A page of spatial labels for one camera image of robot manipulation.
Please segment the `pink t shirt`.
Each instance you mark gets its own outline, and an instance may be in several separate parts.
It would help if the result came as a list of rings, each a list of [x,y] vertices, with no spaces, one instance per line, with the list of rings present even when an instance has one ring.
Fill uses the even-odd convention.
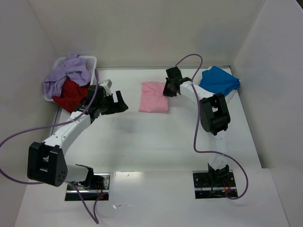
[[[165,83],[142,82],[139,112],[165,113],[169,110],[168,99],[163,95]]]

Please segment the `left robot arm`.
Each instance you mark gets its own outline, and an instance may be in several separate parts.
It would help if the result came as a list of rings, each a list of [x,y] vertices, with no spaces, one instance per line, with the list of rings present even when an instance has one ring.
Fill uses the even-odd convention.
[[[65,155],[73,142],[100,115],[122,113],[128,110],[120,91],[116,91],[117,101],[107,88],[92,85],[88,95],[71,113],[52,136],[43,142],[33,142],[29,147],[27,177],[48,185],[58,187],[64,182],[79,182],[85,186],[92,184],[93,168],[85,165],[68,165]]]

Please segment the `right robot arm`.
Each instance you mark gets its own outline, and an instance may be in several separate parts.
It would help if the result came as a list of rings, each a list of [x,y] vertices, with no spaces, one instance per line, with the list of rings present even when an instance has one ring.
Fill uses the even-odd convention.
[[[166,83],[163,95],[175,97],[178,94],[197,102],[198,120],[194,133],[194,142],[197,142],[197,130],[202,126],[209,133],[212,141],[212,150],[203,153],[212,153],[208,163],[208,172],[225,174],[229,172],[226,152],[225,135],[231,121],[227,103],[223,94],[213,94],[192,82],[188,77],[182,77],[180,69],[175,66],[166,70]]]

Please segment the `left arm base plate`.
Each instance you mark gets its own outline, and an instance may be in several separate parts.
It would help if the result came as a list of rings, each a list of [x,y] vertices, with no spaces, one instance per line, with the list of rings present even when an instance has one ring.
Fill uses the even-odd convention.
[[[110,173],[95,173],[90,182],[73,182],[84,201],[95,201],[99,196],[101,201],[109,199]],[[65,201],[80,201],[77,190],[67,185]]]

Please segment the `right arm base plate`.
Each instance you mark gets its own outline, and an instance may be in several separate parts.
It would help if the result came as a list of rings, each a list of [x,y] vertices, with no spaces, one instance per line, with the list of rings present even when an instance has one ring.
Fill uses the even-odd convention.
[[[196,199],[220,199],[238,197],[234,174],[232,171],[221,181],[211,183],[207,171],[193,172],[193,182]]]

